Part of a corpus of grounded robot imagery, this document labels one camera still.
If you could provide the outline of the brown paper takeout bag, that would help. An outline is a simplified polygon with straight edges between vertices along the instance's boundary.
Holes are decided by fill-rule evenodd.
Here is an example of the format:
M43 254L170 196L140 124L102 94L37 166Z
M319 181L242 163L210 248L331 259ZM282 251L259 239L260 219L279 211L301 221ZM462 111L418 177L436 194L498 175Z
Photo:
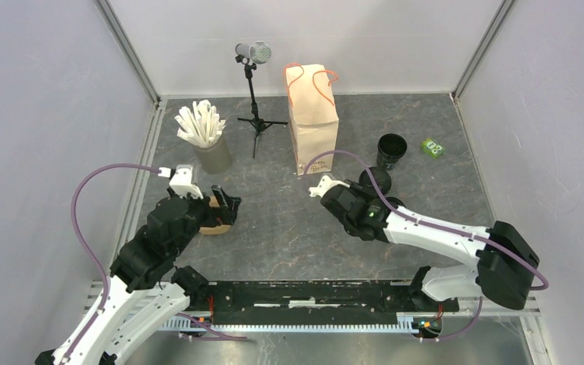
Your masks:
M339 76L321 64L290 63L284 67L284 79L297 173L329 172L331 154L310 161L336 147L339 117L332 84Z

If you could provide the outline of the brown cardboard cup carrier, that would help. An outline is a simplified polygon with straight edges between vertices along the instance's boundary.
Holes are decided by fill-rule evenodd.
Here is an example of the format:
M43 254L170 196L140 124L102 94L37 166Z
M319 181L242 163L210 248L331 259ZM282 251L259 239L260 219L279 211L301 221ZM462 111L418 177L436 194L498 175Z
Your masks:
M219 208L220 205L215 197L211 197L209 202L209 206L211 208ZM221 234L225 234L227 231L230 230L232 225L222 224L216 227L201 227L199 233L205 236L217 236Z

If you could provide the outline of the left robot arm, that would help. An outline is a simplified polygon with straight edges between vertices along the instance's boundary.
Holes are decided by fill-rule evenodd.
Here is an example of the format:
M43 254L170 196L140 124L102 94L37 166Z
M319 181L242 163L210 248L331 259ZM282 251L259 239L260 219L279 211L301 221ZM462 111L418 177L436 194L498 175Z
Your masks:
M202 228L229 227L237 219L240 197L212 186L213 197L177 195L168 189L148 214L147 223L120 250L110 277L94 305L71 336L56 349L40 353L37 364L121 364L169 318L208 302L208 280L195 269L178 268L149 306L128 314L173 269L176 259Z

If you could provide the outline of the black coffee cup with print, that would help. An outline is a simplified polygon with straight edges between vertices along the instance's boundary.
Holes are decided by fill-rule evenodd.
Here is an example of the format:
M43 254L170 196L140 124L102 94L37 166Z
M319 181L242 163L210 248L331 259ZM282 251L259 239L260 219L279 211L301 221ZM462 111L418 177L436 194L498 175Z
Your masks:
M392 188L392 177L380 167L370 167L369 170L382 194L386 195ZM358 183L363 187L373 189L371 178L366 171L359 175Z

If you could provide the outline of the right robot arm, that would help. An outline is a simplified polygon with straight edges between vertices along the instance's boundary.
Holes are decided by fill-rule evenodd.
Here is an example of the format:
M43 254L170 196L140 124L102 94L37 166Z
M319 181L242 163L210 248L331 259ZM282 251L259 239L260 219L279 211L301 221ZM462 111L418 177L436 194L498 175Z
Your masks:
M458 262L418 271L408 291L414 308L428 310L437 302L479 296L507 309L524 308L540 260L512 224L495 221L492 227L465 226L425 217L396 198L381 199L353 183L327 176L309 188L309 194L318 197L351 236L413 246Z

